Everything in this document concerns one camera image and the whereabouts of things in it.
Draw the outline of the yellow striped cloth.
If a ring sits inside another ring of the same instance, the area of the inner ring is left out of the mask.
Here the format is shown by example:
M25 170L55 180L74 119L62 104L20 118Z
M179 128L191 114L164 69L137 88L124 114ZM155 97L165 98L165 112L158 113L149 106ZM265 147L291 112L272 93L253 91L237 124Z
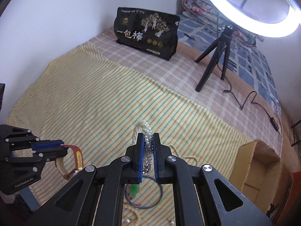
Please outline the yellow striped cloth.
M229 176L248 138L139 71L108 60L91 43L49 64L7 124L40 140L79 147L84 168L70 180L55 161L30 185L42 206L27 225L249 225L258 209ZM132 157L144 134L142 182ZM170 148L167 184L155 179L153 134Z

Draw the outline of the black tripod stand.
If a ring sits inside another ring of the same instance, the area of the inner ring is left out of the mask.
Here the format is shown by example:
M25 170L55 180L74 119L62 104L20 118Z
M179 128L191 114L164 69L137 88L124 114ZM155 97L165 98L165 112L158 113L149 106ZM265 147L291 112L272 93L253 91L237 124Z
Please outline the black tripod stand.
M204 87L209 76L213 72L215 66L218 65L219 60L222 56L222 53L224 53L224 60L223 60L223 67L221 70L220 78L221 78L221 80L225 79L226 71L228 68L228 60L229 60L229 55L230 55L230 44L231 44L233 32L234 32L233 26L227 25L224 28L224 31L221 33L221 35L218 36L217 39L195 60L195 63L199 63L210 52L215 50L213 56L210 59L208 66L206 67L206 70L204 71L201 79L199 80L199 83L197 84L197 86L195 88L195 90L197 92L200 92L202 90L202 88Z

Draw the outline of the folded floral quilt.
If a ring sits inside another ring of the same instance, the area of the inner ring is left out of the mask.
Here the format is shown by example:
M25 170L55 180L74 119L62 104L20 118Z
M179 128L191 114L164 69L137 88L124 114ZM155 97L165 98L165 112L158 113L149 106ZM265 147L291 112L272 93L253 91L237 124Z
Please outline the folded floral quilt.
M228 25L234 27L233 36L237 41L248 47L256 47L257 41L264 41L264 37L254 34L229 20L223 15L210 0L182 0L185 15L208 26L223 31Z

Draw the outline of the cardboard box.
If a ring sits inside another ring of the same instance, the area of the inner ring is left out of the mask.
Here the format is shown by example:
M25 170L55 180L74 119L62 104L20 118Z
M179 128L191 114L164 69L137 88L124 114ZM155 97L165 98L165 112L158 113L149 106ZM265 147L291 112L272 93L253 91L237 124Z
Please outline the cardboard box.
M261 140L240 146L229 181L261 211L284 203L291 175L273 148Z

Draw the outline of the blue patterned blanket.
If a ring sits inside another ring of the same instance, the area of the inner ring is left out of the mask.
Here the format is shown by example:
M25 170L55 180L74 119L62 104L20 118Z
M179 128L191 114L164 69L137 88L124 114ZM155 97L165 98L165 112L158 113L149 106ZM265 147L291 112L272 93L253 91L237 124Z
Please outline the blue patterned blanket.
M203 52L217 38L216 27L202 24L184 15L179 17L179 42ZM257 48L246 47L232 39L228 69L254 88L278 116L282 115L270 67L265 56Z

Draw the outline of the pink plaid bed sheet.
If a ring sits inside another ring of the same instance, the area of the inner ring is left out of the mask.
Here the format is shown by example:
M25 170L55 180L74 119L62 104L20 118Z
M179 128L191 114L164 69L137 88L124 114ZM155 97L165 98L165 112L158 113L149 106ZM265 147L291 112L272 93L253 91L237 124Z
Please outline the pink plaid bed sheet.
M194 62L200 54L195 48L178 43L176 54L169 61L117 43L112 30L93 37L90 42L109 60L135 69L168 89L204 107L247 137L264 141L281 155L283 138L270 122L281 117L253 88L228 70L226 79L215 68L200 92L195 90L208 60Z

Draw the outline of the black snack bag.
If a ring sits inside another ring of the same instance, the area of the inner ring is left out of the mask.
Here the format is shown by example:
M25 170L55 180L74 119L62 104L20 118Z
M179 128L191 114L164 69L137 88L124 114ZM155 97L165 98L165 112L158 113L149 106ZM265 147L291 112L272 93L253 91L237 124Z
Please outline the black snack bag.
M178 45L178 15L119 7L113 31L117 42L170 60Z

